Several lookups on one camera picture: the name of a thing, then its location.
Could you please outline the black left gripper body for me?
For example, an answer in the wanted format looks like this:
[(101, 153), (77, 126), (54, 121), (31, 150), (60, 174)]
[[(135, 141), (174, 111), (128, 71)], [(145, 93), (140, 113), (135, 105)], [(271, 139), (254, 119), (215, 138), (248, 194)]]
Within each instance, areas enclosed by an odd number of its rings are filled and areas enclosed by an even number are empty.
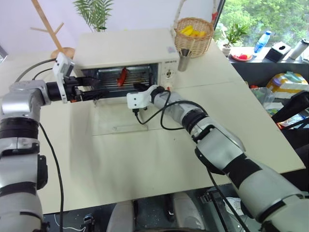
[(70, 102), (81, 102), (82, 101), (82, 91), (78, 87), (82, 86), (82, 77), (65, 77), (64, 78), (64, 89), (66, 93), (67, 100)]

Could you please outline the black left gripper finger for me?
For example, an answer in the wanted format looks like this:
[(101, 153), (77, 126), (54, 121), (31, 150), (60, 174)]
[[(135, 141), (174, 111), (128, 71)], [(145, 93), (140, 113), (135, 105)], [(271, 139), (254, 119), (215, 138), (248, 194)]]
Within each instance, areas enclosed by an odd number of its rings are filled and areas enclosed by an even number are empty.
[(83, 87), (94, 87), (97, 84), (100, 83), (100, 79), (90, 77), (90, 76), (84, 76), (79, 78), (79, 85)]
[(82, 92), (82, 100), (99, 100), (103, 98), (103, 90), (93, 89)]

